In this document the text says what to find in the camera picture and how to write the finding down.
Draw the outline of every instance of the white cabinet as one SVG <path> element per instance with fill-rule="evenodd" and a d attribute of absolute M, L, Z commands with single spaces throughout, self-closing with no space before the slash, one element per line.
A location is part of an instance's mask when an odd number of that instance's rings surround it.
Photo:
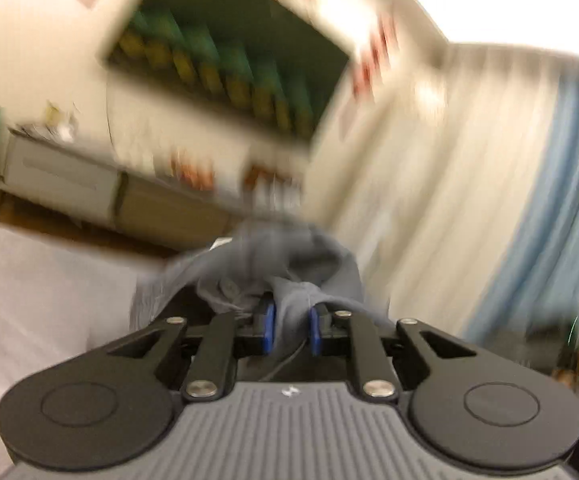
<path fill-rule="evenodd" d="M 0 188 L 105 226 L 114 224 L 120 172 L 67 148 L 12 135 Z"/>

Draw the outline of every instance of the metal screw head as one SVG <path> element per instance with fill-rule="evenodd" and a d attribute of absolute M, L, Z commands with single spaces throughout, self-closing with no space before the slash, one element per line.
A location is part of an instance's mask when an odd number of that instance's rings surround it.
<path fill-rule="evenodd" d="M 212 381 L 199 379 L 197 381 L 191 381 L 191 383 L 187 385 L 187 393 L 197 399 L 211 397 L 216 395 L 217 391 L 218 387 Z"/>
<path fill-rule="evenodd" d="M 391 397 L 396 393 L 396 387 L 389 381 L 376 379 L 363 384 L 363 391 L 370 397 Z"/>
<path fill-rule="evenodd" d="M 167 318 L 167 323 L 169 323 L 170 325 L 182 325 L 185 324 L 186 322 L 187 320 L 181 316 L 173 316 Z"/>

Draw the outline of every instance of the drawer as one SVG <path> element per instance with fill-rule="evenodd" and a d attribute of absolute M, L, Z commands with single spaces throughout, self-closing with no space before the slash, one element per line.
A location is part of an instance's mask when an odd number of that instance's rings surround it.
<path fill-rule="evenodd" d="M 78 218 L 113 224 L 119 183 L 113 168 L 13 136 L 3 180 L 12 194 Z"/>
<path fill-rule="evenodd" d="M 127 234 L 189 249 L 210 245 L 223 235 L 230 214 L 201 198 L 130 176 L 116 218 Z"/>

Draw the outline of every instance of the white wall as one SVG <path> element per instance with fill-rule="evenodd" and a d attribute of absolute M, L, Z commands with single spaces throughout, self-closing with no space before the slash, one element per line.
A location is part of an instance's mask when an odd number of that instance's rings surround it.
<path fill-rule="evenodd" d="M 381 78 L 375 79 L 372 95 L 353 102 L 351 107 L 351 76 L 346 74 L 330 105 L 329 113 L 321 121 L 319 136 L 314 143 L 311 162 L 305 174 L 303 216 L 327 228 L 333 227 L 335 216 L 351 189 L 361 161 L 381 127 L 381 121 L 390 108 L 396 106 L 395 94 L 399 82 L 406 80 L 406 73 L 416 67 L 433 62 L 438 54 L 439 37 L 430 38 L 429 34 L 417 28 L 421 17 L 412 9 L 394 6 L 393 0 L 362 1 L 365 2 L 365 9 L 358 10 L 357 15 L 352 14 L 349 18 L 348 27 L 356 24 L 356 27 L 350 27 L 350 32 L 362 30 L 364 24 L 372 26 L 377 9 L 390 9 L 396 19 L 399 48 L 393 52 L 391 67 L 384 70 Z M 332 0 L 328 6 L 332 9 L 330 20 L 345 22 L 348 15 L 346 6 L 349 3 L 345 5 L 341 2 L 339 5 Z M 358 16 L 361 11 L 366 12 L 364 20 Z M 365 45 L 369 27 L 365 25 L 359 35 L 359 46 Z"/>
<path fill-rule="evenodd" d="M 212 158 L 231 178 L 237 178 L 252 147 L 292 170 L 306 165 L 307 150 L 279 146 L 250 121 L 208 112 L 117 73 L 108 80 L 98 58 L 135 1 L 99 0 L 90 10 L 77 0 L 0 0 L 0 105 L 6 121 L 37 120 L 49 100 L 74 107 L 82 134 L 106 143 L 108 105 L 116 148 L 134 163 L 140 163 L 133 159 L 142 145 L 157 137 L 161 147 L 178 144 L 200 160 Z M 316 12 L 354 45 L 367 38 L 376 5 L 376 0 L 319 0 Z"/>

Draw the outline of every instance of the gray towel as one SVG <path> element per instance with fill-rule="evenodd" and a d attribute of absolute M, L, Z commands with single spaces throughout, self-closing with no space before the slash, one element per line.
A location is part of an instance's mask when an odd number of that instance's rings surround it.
<path fill-rule="evenodd" d="M 179 290 L 194 284 L 217 314 L 249 313 L 264 292 L 272 291 L 274 346 L 269 356 L 250 362 L 248 378 L 269 378 L 300 351 L 309 336 L 309 309 L 317 303 L 366 312 L 377 325 L 393 327 L 387 317 L 365 307 L 353 254 L 303 224 L 246 224 L 229 243 L 178 256 L 158 276 L 137 286 L 131 328 L 146 327 Z"/>

